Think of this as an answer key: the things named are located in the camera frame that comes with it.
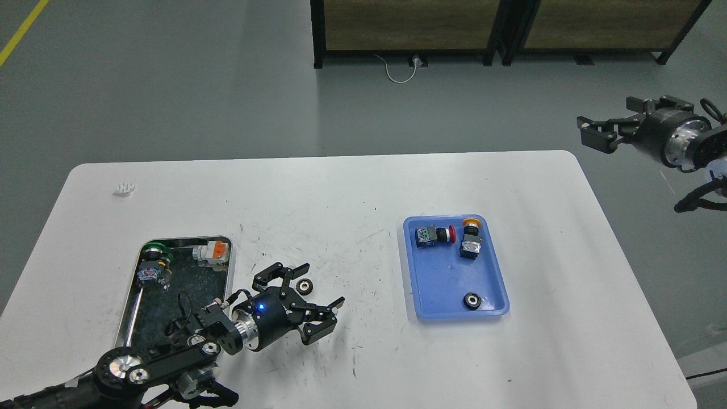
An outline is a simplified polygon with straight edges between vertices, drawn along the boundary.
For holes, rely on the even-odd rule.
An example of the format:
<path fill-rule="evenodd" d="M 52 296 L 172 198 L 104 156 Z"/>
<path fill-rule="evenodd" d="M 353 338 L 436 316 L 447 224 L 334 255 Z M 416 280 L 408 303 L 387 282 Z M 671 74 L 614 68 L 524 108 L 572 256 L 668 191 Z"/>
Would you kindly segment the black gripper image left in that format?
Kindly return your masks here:
<path fill-rule="evenodd" d="M 316 305 L 304 302 L 289 287 L 291 280 L 307 274 L 310 267 L 308 262 L 295 268 L 275 262 L 254 275 L 252 288 L 258 294 L 232 310 L 233 323 L 242 333 L 242 347 L 259 352 L 296 329 L 302 344 L 310 346 L 334 331 L 338 324 L 337 312 L 343 307 L 345 297 L 328 305 Z M 281 279 L 281 285 L 270 287 L 277 279 Z"/>

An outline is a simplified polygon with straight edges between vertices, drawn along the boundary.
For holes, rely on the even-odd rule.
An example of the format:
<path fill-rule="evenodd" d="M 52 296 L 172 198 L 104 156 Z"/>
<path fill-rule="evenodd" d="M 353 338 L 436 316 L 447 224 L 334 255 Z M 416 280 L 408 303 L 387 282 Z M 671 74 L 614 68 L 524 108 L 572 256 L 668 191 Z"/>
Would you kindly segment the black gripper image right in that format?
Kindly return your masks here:
<path fill-rule="evenodd" d="M 711 122 L 693 113 L 694 104 L 670 95 L 656 99 L 626 98 L 626 109 L 643 115 L 603 121 L 576 117 L 580 142 L 602 153 L 615 153 L 621 144 L 631 144 L 639 153 L 669 168 L 696 169 L 689 148 L 697 147 Z"/>

